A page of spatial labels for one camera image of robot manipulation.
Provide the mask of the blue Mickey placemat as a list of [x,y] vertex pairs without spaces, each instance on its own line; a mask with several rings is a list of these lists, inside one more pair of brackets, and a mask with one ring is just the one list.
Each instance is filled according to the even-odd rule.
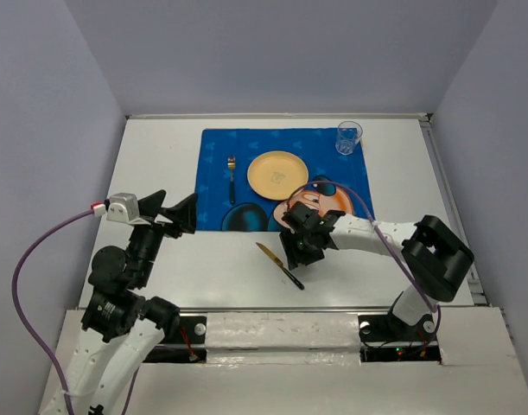
[[[257,195],[247,169],[269,151],[300,157],[309,169],[309,186],[294,196],[319,214],[343,210],[360,218],[374,214],[362,146],[341,155],[334,147],[335,128],[282,130],[205,130],[201,136],[195,191],[199,196],[198,228],[204,231],[278,232],[283,229],[284,200]],[[236,157],[235,204],[229,202],[229,156]]]

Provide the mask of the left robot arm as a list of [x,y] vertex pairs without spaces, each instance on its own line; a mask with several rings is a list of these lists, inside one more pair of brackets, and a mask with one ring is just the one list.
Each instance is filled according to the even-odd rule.
[[93,205],[96,216],[132,228],[126,247],[104,246],[91,263],[91,299],[81,319],[72,359],[45,414],[110,414],[149,352],[173,339],[180,309],[138,295],[146,286],[162,241],[194,233],[197,194],[164,207],[165,190],[142,199],[119,193]]

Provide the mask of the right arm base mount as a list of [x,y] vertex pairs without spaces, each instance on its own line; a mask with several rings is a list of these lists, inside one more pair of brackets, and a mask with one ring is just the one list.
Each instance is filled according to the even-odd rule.
[[436,323],[423,316],[413,326],[390,314],[359,316],[360,359],[363,363],[440,362]]

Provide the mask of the gold fork black handle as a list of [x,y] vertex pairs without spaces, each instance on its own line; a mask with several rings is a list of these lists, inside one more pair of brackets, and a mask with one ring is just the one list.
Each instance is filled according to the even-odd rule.
[[229,202],[231,205],[235,204],[235,182],[234,182],[234,171],[236,169],[236,157],[229,156],[227,159],[227,167],[230,172],[230,183],[229,183]]

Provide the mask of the gold knife black handle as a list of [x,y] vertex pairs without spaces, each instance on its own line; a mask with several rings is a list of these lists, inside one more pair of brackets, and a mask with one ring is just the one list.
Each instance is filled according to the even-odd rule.
[[275,255],[267,246],[257,242],[256,246],[289,278],[289,280],[301,291],[305,290],[304,284],[285,267],[282,260]]

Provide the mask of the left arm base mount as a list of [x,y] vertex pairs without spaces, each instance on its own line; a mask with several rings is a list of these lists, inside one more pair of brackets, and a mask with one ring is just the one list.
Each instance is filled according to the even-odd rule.
[[206,315],[181,316],[178,329],[166,335],[145,358],[145,363],[190,364],[204,363],[207,334]]

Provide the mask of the clear plastic cup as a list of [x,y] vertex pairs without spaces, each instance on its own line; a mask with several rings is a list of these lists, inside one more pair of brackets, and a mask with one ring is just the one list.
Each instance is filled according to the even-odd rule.
[[341,122],[337,127],[335,149],[343,156],[352,154],[363,132],[363,127],[355,121]]

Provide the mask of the yellow plate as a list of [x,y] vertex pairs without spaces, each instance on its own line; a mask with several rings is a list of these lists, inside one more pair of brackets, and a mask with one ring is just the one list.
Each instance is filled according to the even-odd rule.
[[300,157],[292,153],[269,151],[251,162],[247,180],[257,195],[282,201],[309,180],[309,169]]

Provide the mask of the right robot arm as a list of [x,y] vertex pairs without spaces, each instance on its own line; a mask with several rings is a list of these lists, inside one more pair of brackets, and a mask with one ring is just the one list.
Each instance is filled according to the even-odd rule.
[[454,300],[474,254],[439,218],[424,215],[417,222],[390,223],[336,210],[325,214],[297,202],[283,214],[280,240],[290,270],[325,258],[327,249],[354,250],[391,257],[410,286],[393,302],[372,331],[392,340],[404,339],[440,303]]

